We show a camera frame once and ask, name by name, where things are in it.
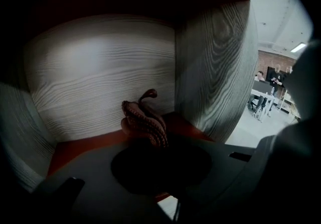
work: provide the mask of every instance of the wooden wall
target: wooden wall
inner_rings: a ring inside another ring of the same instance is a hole
[[[214,141],[238,123],[258,58],[250,1],[212,8],[176,30],[175,110]]]
[[[150,18],[102,15],[59,25],[24,51],[31,97],[58,142],[121,129],[121,102],[158,91],[174,110],[175,33]]]
[[[47,176],[57,142],[32,102],[22,57],[6,61],[6,67],[0,82],[0,142],[19,184],[31,192]]]

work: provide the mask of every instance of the desk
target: desk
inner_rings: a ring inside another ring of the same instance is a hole
[[[251,94],[257,95],[257,96],[262,96],[262,97],[266,98],[266,105],[265,105],[266,111],[265,111],[264,114],[261,115],[261,117],[259,119],[261,122],[263,122],[263,120],[265,119],[267,113],[269,112],[269,110],[271,109],[271,107],[272,107],[272,105],[274,103],[275,97],[273,95],[271,95],[271,94],[262,93],[262,92],[259,92],[257,90],[254,90],[254,89],[251,90]]]

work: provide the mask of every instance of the ceiling light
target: ceiling light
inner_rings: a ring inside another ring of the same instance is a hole
[[[298,50],[302,49],[303,47],[306,47],[305,43],[299,43],[296,47],[294,47],[291,50],[291,53],[296,53]]]

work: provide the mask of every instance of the person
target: person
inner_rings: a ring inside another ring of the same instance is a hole
[[[283,75],[282,73],[280,73],[280,69],[281,69],[281,66],[279,64],[276,64],[275,69],[268,74],[268,77],[266,79],[267,81],[270,82],[270,85],[274,87],[274,92],[273,92],[274,97],[276,97],[278,88],[282,86],[282,82],[283,82]],[[267,101],[266,98],[264,98],[262,107],[265,107],[266,101]],[[272,110],[272,107],[270,108],[270,111],[267,113],[269,117],[271,117],[271,110]]]
[[[254,80],[255,80],[255,81],[260,81],[260,80],[265,81],[265,79],[263,78],[263,71],[259,70],[259,71],[257,72],[256,76],[254,77]],[[263,97],[262,97],[262,96],[257,96],[257,95],[251,94],[251,95],[250,95],[250,98],[249,98],[248,105],[247,105],[247,107],[248,107],[249,109],[251,109],[251,107],[252,107],[252,110],[254,110],[254,109],[253,109],[253,106],[252,106],[252,102],[253,102],[254,99],[258,99],[258,100],[259,100],[259,103],[257,104],[258,106],[260,106],[261,103],[263,102]]]

